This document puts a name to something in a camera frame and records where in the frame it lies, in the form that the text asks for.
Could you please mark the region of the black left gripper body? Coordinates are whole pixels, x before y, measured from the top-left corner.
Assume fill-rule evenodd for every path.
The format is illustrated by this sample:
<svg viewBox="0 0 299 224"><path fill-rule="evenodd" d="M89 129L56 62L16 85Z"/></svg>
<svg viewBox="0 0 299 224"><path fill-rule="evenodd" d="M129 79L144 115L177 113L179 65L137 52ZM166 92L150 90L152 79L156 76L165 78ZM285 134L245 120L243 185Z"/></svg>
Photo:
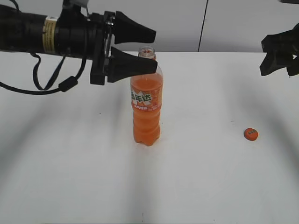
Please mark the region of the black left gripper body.
<svg viewBox="0 0 299 224"><path fill-rule="evenodd" d="M63 5L56 25L56 53L91 60L90 84L104 85L115 12L85 16L78 5Z"/></svg>

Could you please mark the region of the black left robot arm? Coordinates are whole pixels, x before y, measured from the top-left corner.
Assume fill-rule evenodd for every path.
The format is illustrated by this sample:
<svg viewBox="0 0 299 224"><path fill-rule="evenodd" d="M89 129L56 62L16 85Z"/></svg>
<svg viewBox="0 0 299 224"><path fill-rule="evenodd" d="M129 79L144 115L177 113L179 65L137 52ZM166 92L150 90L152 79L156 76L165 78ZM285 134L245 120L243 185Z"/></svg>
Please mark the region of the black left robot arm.
<svg viewBox="0 0 299 224"><path fill-rule="evenodd" d="M81 6L63 2L58 18L0 7L0 49L68 56L92 61L90 83L104 85L155 73L157 62L124 53L111 43L153 43L156 32L120 11L84 16Z"/></svg>

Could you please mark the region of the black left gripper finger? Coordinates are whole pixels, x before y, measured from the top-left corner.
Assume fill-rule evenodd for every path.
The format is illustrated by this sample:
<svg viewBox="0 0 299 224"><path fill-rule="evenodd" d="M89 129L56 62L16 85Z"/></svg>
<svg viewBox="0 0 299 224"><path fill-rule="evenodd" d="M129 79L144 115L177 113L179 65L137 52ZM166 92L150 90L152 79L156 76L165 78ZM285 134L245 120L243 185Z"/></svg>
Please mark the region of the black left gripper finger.
<svg viewBox="0 0 299 224"><path fill-rule="evenodd" d="M153 74L156 70L157 61L133 56L112 47L107 69L107 81L115 83L128 77Z"/></svg>
<svg viewBox="0 0 299 224"><path fill-rule="evenodd" d="M156 31L145 27L124 13L116 11L114 18L114 43L153 43L156 38Z"/></svg>

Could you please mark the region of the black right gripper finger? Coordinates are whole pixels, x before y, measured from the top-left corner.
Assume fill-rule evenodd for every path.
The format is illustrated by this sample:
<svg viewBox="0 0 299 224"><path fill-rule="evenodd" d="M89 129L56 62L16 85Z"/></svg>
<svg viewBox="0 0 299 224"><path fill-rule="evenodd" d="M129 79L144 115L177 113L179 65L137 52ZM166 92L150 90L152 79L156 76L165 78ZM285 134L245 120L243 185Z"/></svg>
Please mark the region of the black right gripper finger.
<svg viewBox="0 0 299 224"><path fill-rule="evenodd" d="M260 73L267 76L279 69L287 68L292 63L292 54L282 51L268 52L260 65Z"/></svg>
<svg viewBox="0 0 299 224"><path fill-rule="evenodd" d="M299 56L288 54L287 72L289 77L299 74Z"/></svg>

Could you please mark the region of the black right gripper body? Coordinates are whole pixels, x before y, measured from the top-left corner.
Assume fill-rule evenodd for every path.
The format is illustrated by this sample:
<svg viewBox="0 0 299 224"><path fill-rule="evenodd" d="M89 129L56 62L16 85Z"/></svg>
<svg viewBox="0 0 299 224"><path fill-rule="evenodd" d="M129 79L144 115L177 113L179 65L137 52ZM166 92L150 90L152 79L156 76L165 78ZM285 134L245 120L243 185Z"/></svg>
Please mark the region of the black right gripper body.
<svg viewBox="0 0 299 224"><path fill-rule="evenodd" d="M281 51L283 53L290 53L292 55L299 55L299 24L293 29L273 34L266 35L261 41L264 53L272 51Z"/></svg>

